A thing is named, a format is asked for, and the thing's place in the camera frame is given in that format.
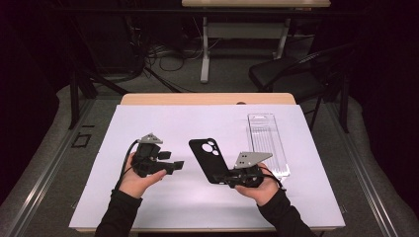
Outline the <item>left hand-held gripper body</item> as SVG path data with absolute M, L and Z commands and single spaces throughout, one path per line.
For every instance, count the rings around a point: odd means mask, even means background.
M 131 160 L 131 167 L 139 177 L 145 178 L 158 171 L 158 154 L 162 152 L 160 147 L 162 143 L 163 141 L 153 133 L 146 134 L 139 139 Z

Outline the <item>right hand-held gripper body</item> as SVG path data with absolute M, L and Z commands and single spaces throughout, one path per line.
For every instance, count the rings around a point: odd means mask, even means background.
M 227 176 L 231 179 L 228 185 L 231 188 L 258 188 L 264 180 L 264 174 L 258 164 L 272 156 L 272 153 L 266 152 L 240 152 L 233 168 L 236 169 L 237 176 Z

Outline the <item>black phone case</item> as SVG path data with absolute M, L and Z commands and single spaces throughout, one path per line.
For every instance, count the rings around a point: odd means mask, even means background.
M 214 177 L 228 176 L 227 165 L 213 138 L 191 139 L 189 146 L 211 184 L 217 184 Z

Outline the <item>clear plastic box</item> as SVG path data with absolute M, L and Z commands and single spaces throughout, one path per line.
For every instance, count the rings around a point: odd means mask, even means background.
M 264 163 L 277 178 L 291 174 L 281 136 L 273 114 L 249 114 L 248 131 L 250 145 L 254 152 L 271 153 Z

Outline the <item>person's right hand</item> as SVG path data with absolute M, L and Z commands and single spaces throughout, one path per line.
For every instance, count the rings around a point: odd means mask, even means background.
M 272 174 L 266 169 L 263 169 L 263 174 L 264 180 L 258 188 L 235 187 L 241 195 L 254 199 L 258 206 L 265 205 L 279 190 L 279 185 Z

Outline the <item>person's left hand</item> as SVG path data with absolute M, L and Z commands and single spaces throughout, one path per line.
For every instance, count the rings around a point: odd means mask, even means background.
M 156 184 L 165 177 L 166 171 L 160 170 L 152 175 L 148 175 L 145 178 L 141 178 L 132 170 L 132 167 L 130 166 L 132 157 L 133 153 L 130 153 L 126 161 L 123 176 L 121 177 L 119 190 L 133 198 L 141 198 L 150 186 Z

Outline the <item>black metal stand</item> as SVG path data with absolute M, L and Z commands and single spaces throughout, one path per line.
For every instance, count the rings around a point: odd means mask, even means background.
M 95 89 L 92 80 L 106 86 L 120 95 L 127 94 L 127 90 L 86 67 L 76 55 L 72 39 L 69 39 L 65 45 L 67 56 L 72 65 L 72 74 L 69 83 L 71 103 L 71 124 L 69 128 L 73 129 L 80 121 L 79 92 L 82 92 L 84 97 L 88 100 L 94 100 L 98 96 L 98 92 Z

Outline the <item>black folding chair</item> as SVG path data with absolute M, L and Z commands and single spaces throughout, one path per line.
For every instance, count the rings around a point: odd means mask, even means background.
M 340 94 L 339 121 L 347 129 L 348 74 L 354 49 L 353 43 L 346 43 L 301 59 L 282 57 L 251 66 L 248 75 L 259 92 L 290 93 L 297 104 L 316 98 L 309 129 L 314 127 L 320 103 L 332 102 Z

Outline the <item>desk with white legs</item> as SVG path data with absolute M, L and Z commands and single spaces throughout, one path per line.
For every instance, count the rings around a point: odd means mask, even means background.
M 182 6 L 195 10 L 311 10 L 328 8 L 330 0 L 182 0 Z M 203 17 L 202 46 L 203 63 L 201 82 L 207 83 L 210 74 L 209 39 L 271 39 L 278 40 L 275 58 L 282 56 L 290 28 L 290 18 L 275 20 L 251 20 L 240 17 L 238 20 L 210 20 Z

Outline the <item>black floor outlet frame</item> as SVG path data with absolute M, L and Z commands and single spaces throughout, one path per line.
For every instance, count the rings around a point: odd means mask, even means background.
M 91 139 L 91 134 L 78 133 L 71 143 L 72 148 L 85 148 Z

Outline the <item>metal floor rail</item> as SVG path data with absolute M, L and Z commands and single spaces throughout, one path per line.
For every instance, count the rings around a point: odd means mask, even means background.
M 25 169 L 18 183 L 0 205 L 0 237 L 20 237 L 32 220 L 47 193 L 70 143 L 76 138 L 81 123 L 94 106 L 94 99 L 86 99 L 78 121 L 69 128 L 70 105 L 62 102 L 52 126 Z
M 333 124 L 342 140 L 353 170 L 363 190 L 364 196 L 370 206 L 370 209 L 375 217 L 377 225 L 383 237 L 399 237 L 389 215 L 384 207 L 382 199 L 380 198 L 375 185 L 367 171 L 364 162 L 361 159 L 360 153 L 350 133 L 347 133 L 339 121 L 338 109 L 333 104 L 326 104 L 325 108 L 333 120 Z

